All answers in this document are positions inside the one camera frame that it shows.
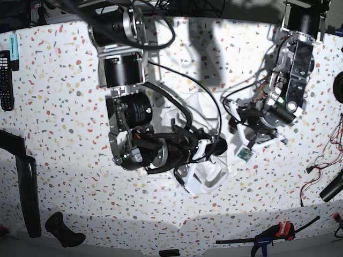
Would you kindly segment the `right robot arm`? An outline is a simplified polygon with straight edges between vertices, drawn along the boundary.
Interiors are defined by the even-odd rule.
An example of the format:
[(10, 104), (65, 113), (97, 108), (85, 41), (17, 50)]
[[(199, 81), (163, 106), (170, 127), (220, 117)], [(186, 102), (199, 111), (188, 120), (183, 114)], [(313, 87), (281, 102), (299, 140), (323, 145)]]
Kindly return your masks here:
[(146, 74), (148, 46), (139, 6), (92, 15), (88, 33), (99, 57), (99, 82), (106, 96), (113, 161), (132, 171), (170, 172), (186, 192), (210, 193), (228, 176), (225, 139), (195, 123), (193, 114)]

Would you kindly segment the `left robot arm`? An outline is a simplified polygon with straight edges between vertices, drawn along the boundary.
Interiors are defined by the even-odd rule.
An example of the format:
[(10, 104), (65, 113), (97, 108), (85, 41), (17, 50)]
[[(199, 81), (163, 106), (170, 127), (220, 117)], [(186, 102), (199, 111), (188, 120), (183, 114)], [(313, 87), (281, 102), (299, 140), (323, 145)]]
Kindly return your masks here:
[(287, 144), (279, 127), (297, 123), (305, 109), (305, 88), (314, 69), (313, 50), (325, 36), (330, 1), (286, 1), (285, 16), (275, 33), (276, 58), (265, 78), (252, 84), (256, 91), (248, 100), (222, 100), (230, 116), (229, 129), (237, 134), (235, 155), (248, 162), (273, 143)]

